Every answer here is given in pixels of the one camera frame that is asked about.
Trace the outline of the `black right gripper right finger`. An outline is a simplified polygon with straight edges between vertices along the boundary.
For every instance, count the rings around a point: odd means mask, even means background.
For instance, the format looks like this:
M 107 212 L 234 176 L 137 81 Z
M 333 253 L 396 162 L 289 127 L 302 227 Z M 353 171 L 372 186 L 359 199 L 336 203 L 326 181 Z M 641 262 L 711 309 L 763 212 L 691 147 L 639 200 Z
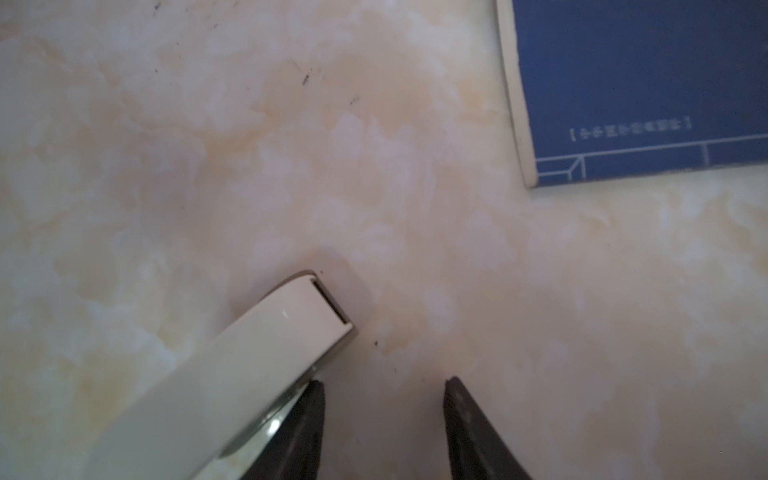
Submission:
M 458 377 L 445 382 L 443 416 L 452 479 L 531 479 Z

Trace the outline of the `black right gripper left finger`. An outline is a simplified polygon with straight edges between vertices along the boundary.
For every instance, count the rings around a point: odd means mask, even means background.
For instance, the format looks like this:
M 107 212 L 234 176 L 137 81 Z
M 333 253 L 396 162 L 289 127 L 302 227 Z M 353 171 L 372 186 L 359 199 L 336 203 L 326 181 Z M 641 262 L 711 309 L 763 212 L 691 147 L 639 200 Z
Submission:
M 324 422 L 324 384 L 312 380 L 241 478 L 315 480 L 320 466 Z

